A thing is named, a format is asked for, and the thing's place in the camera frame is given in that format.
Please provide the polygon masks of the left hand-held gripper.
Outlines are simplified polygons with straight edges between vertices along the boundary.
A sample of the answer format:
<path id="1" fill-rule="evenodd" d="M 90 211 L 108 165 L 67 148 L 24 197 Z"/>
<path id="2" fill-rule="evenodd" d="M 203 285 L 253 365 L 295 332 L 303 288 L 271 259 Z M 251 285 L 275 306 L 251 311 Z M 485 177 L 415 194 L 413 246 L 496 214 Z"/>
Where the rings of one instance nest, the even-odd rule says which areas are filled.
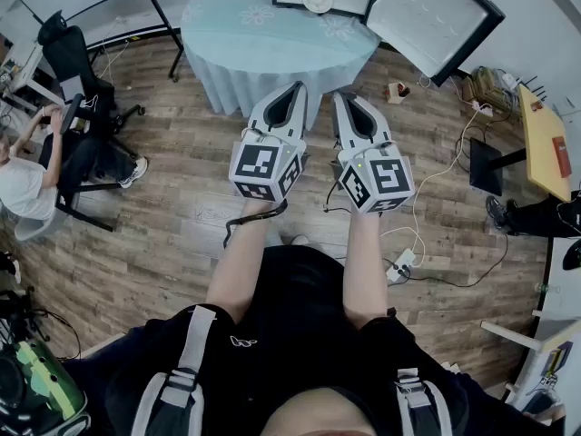
<path id="1" fill-rule="evenodd" d="M 303 172 L 308 92 L 297 81 L 272 91 L 252 109 L 232 149 L 229 179 L 239 195 L 281 203 Z"/>

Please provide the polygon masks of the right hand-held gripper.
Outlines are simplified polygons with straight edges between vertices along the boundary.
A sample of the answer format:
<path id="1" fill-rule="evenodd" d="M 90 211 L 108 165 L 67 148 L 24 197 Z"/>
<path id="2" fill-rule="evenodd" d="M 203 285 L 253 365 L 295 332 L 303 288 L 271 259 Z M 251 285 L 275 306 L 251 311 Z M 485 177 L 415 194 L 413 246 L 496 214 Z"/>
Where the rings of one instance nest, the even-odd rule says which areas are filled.
<path id="1" fill-rule="evenodd" d="M 380 110 L 357 94 L 336 91 L 331 119 L 340 148 L 336 179 L 358 213 L 392 211 L 414 195 L 409 159 Z"/>

